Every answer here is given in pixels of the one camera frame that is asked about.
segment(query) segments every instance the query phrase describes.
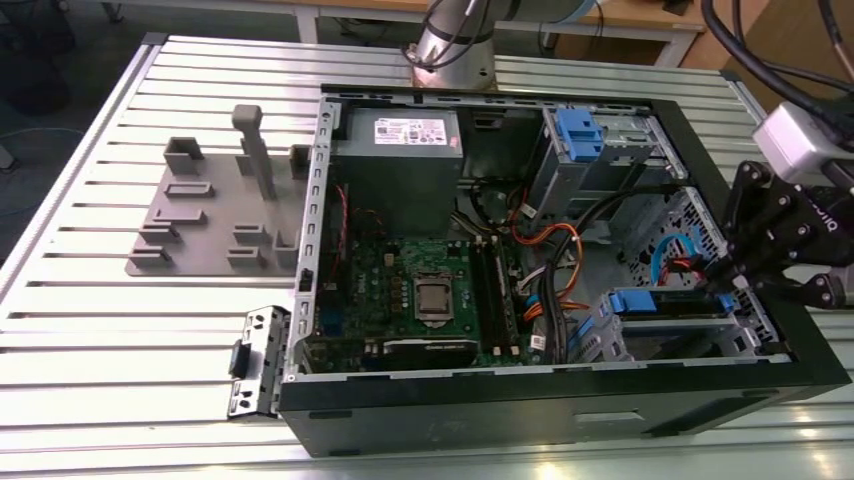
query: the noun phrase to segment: sticker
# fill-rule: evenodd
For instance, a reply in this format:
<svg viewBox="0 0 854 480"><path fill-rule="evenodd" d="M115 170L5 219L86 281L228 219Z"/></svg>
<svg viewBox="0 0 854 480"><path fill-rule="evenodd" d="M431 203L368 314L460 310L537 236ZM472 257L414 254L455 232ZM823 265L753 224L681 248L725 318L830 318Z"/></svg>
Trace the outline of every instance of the sticker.
<svg viewBox="0 0 854 480"><path fill-rule="evenodd" d="M546 350L546 337L531 335L531 348L534 350Z"/></svg>
<svg viewBox="0 0 854 480"><path fill-rule="evenodd" d="M519 205L519 211L529 218L534 218L534 216L537 215L537 210L534 210L534 207L531 207L527 203L523 203L522 205Z"/></svg>
<svg viewBox="0 0 854 480"><path fill-rule="evenodd" d="M447 145L444 120L380 118L374 122L376 145Z"/></svg>

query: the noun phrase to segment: blue cable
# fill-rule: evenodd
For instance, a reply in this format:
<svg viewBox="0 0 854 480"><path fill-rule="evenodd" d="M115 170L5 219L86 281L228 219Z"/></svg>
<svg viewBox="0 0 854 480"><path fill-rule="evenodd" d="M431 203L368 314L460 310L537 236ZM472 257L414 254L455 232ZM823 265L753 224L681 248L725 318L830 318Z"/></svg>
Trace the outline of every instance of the blue cable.
<svg viewBox="0 0 854 480"><path fill-rule="evenodd" d="M655 252L653 252L653 264L650 266L650 277L653 280L653 285L658 285L658 277L661 276L661 265L662 265L662 256L667 251L667 244L673 240L679 240L685 249L689 252L689 256L697 255L697 248L694 248L694 242L689 238L689 236L683 233L671 233L662 238L662 241L658 243L658 247L655 247Z"/></svg>

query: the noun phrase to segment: desk leg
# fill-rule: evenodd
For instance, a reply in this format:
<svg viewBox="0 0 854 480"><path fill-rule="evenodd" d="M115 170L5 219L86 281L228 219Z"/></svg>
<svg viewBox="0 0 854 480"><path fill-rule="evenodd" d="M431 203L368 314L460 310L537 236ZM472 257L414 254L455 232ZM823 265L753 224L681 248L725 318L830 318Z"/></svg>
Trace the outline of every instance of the desk leg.
<svg viewBox="0 0 854 480"><path fill-rule="evenodd" d="M299 28L299 41L302 43L318 43L318 7L295 6L296 27Z"/></svg>
<svg viewBox="0 0 854 480"><path fill-rule="evenodd" d="M674 32L655 60L657 67L678 67L697 39L695 32Z"/></svg>

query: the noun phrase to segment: power supply label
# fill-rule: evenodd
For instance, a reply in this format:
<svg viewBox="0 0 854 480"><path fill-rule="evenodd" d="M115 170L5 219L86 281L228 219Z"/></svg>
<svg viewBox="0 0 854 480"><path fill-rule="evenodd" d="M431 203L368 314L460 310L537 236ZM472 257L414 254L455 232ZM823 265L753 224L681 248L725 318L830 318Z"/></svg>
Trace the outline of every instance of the power supply label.
<svg viewBox="0 0 854 480"><path fill-rule="evenodd" d="M376 145L447 145L444 120L380 118L374 122Z"/></svg>

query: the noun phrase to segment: metal bracket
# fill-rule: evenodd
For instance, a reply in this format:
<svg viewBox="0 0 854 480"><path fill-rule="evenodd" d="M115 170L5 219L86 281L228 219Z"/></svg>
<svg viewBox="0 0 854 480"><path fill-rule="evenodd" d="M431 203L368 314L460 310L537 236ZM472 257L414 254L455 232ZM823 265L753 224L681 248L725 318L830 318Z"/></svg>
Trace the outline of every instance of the metal bracket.
<svg viewBox="0 0 854 480"><path fill-rule="evenodd" d="M291 312L278 306L252 310L246 315L243 334L235 342L228 373L235 378L228 400L228 418L258 420L278 418L274 393L279 352L287 344Z"/></svg>

